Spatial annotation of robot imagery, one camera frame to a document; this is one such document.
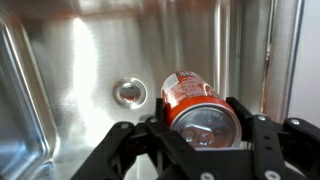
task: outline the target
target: sink basin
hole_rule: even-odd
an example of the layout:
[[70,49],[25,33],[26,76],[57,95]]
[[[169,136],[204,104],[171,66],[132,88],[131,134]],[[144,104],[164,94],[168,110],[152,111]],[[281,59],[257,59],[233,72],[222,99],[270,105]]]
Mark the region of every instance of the sink basin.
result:
[[[275,3],[0,0],[1,178],[70,179],[114,123],[154,113],[178,70],[281,122],[301,1]],[[126,176],[156,177],[145,156]]]

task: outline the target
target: soda can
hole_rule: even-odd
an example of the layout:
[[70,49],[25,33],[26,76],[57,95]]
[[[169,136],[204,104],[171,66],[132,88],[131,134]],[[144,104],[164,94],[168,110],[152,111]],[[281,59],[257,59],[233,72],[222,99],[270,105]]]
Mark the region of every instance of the soda can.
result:
[[238,147],[241,126],[233,109],[198,74],[179,71],[163,83],[165,121],[195,149]]

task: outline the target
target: sink drain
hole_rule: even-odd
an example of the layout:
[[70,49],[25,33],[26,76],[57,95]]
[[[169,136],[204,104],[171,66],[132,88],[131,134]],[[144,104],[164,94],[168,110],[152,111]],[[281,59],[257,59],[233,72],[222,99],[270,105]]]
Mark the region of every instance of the sink drain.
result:
[[145,102],[147,91],[140,80],[123,78],[114,85],[113,96],[121,107],[137,109]]

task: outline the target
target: can lid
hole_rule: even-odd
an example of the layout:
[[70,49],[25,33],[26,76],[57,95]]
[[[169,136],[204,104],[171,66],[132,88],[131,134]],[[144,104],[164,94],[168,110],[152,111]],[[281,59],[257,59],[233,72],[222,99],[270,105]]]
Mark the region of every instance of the can lid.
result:
[[198,104],[181,112],[171,124],[194,148],[237,147],[241,126],[230,110],[217,104]]

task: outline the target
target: bolt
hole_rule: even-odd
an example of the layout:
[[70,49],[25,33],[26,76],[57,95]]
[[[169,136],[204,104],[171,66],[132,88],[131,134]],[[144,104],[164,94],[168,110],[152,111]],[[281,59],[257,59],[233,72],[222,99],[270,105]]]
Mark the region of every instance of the bolt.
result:
[[200,176],[200,180],[214,180],[214,176],[209,172],[203,172]]
[[258,116],[258,119],[261,120],[261,121],[265,121],[265,120],[266,120],[266,117],[264,117],[264,116]]
[[267,180],[281,180],[280,175],[272,170],[267,170],[264,175],[266,176]]
[[292,119],[292,120],[291,120],[291,123],[294,124],[294,125],[299,125],[299,124],[300,124],[300,121],[299,121],[299,120],[296,120],[296,119]]
[[151,118],[150,119],[150,122],[152,122],[152,123],[155,123],[155,122],[157,122],[158,120],[156,119],[156,118]]
[[129,127],[128,123],[121,124],[122,129],[127,129]]

